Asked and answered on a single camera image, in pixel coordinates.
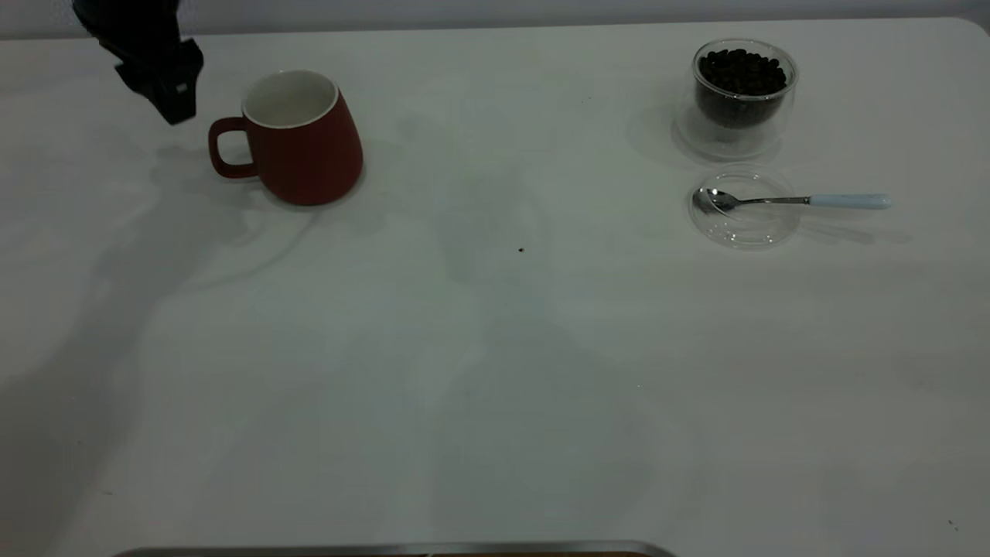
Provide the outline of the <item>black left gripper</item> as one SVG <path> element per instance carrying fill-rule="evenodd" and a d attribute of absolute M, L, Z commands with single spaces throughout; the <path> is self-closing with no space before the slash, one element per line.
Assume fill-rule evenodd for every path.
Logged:
<path fill-rule="evenodd" d="M 90 36 L 111 53 L 134 57 L 118 63 L 117 74 L 170 125 L 196 116 L 196 84 L 204 63 L 195 41 L 180 43 L 178 7 L 179 1 L 73 3 L 73 13 Z M 177 50 L 176 56 L 166 56 Z M 137 60 L 154 56 L 159 57 Z"/>

